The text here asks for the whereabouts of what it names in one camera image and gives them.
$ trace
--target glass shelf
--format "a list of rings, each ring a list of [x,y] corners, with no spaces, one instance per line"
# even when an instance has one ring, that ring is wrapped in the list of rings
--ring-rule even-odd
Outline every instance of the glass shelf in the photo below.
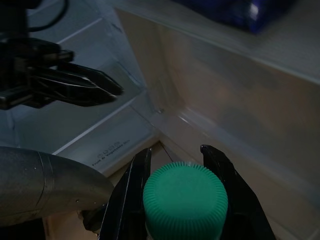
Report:
[[[298,1],[254,35],[211,21],[171,0],[108,0],[115,8],[320,84],[320,2]]]

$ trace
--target ribbed bottle cap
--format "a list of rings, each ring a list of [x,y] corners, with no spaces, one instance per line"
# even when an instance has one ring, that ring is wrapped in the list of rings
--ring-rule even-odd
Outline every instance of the ribbed bottle cap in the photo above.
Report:
[[[216,240],[228,198],[222,182],[204,166],[173,162],[149,177],[143,205],[153,240]]]

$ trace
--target black cable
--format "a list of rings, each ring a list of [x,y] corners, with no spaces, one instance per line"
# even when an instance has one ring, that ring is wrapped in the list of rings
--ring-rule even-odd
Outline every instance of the black cable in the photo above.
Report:
[[[52,27],[53,25],[57,24],[66,15],[68,8],[69,8],[69,0],[64,0],[64,4],[60,13],[52,21],[50,21],[48,24],[43,26],[29,27],[28,31],[31,33],[34,33],[34,32],[39,32]]]

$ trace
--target refrigerator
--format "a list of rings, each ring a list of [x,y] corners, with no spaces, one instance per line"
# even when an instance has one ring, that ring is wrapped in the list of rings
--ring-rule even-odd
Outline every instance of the refrigerator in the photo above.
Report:
[[[62,0],[28,11],[49,22]],[[256,193],[281,240],[320,239],[320,3],[254,35],[171,0],[70,0],[32,37],[75,52],[123,88],[112,103],[0,111],[0,145],[69,158],[110,176],[161,141],[202,163],[223,151]]]

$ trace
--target blue package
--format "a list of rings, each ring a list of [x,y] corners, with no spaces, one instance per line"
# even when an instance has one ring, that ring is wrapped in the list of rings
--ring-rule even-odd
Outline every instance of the blue package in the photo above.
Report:
[[[296,0],[173,0],[205,17],[240,29],[259,33]]]

